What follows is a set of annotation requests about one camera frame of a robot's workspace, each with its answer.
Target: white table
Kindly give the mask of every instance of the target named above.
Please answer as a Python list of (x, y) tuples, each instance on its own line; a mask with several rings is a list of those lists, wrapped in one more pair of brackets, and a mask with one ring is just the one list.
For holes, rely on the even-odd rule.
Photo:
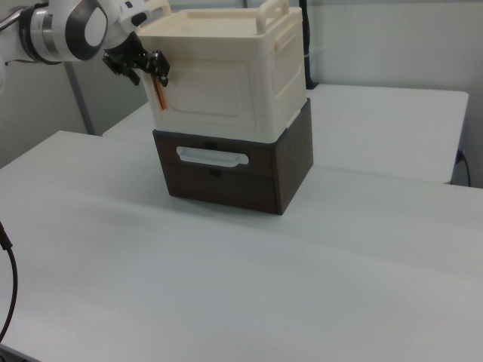
[(274, 216), (171, 198), (153, 144), (58, 133), (0, 200), (4, 344), (44, 362), (483, 359), (479, 189), (314, 167)]
[[(449, 183), (468, 94), (321, 84), (312, 100), (318, 166)], [(149, 104), (105, 137), (153, 142)]]

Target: box lid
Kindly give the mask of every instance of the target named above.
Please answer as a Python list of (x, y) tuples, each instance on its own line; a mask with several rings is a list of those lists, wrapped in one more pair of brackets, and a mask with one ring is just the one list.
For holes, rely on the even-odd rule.
[(268, 0), (259, 8), (184, 10), (137, 31), (139, 36), (256, 38), (269, 33), (290, 12), (288, 0)]

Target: wooden drawer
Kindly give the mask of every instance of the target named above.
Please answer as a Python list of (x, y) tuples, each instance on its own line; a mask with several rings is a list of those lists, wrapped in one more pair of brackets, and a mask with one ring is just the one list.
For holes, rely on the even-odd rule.
[(272, 144), (153, 135), (170, 195), (182, 198), (283, 214), (313, 165), (310, 100)]

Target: drawer handle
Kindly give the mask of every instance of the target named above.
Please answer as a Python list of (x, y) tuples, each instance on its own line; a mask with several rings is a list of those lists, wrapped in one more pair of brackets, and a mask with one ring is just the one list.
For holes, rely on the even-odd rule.
[(236, 167), (239, 164), (248, 164), (247, 155), (214, 151), (211, 149), (192, 149), (191, 147), (177, 147), (177, 154), (181, 161), (194, 162), (195, 164), (209, 164), (210, 166)]

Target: orange strip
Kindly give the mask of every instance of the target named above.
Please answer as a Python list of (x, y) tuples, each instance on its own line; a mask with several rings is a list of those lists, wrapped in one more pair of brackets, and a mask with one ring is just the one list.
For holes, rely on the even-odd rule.
[(159, 80), (151, 74), (152, 84), (154, 85), (154, 91), (156, 93), (156, 98), (158, 99), (159, 109), (164, 111), (168, 108), (166, 104), (165, 92), (163, 92), (163, 86)]

